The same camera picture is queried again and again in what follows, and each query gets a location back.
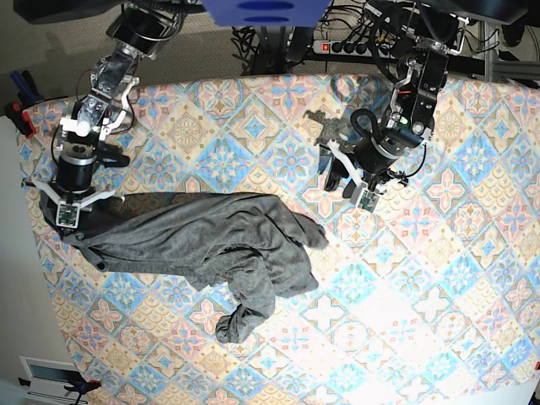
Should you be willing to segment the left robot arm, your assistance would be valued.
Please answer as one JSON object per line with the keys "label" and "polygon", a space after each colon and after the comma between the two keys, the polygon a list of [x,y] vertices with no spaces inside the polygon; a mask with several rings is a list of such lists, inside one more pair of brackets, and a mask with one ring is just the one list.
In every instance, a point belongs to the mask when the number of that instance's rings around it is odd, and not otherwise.
{"label": "left robot arm", "polygon": [[420,171],[393,165],[409,152],[427,149],[435,129],[435,107],[447,78],[451,56],[460,52],[465,35],[457,16],[429,10],[421,2],[398,1],[372,19],[367,48],[391,83],[382,116],[359,108],[349,116],[358,140],[317,140],[329,160],[325,192],[347,180],[343,198],[373,212],[389,186],[408,186]]}

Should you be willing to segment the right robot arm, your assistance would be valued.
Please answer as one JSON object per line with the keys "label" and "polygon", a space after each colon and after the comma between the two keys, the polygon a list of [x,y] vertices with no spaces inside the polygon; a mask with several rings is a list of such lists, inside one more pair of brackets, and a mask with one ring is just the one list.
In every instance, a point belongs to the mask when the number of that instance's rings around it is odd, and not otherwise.
{"label": "right robot arm", "polygon": [[77,229],[82,212],[116,194],[114,188],[98,190],[92,184],[99,166],[123,168],[130,163],[121,148],[105,140],[134,116],[129,94],[139,83],[138,64],[177,35],[192,10],[199,6],[188,1],[130,1],[121,6],[107,31],[115,49],[97,62],[89,93],[69,105],[52,137],[56,174],[48,182],[30,183],[47,195],[56,227]]}

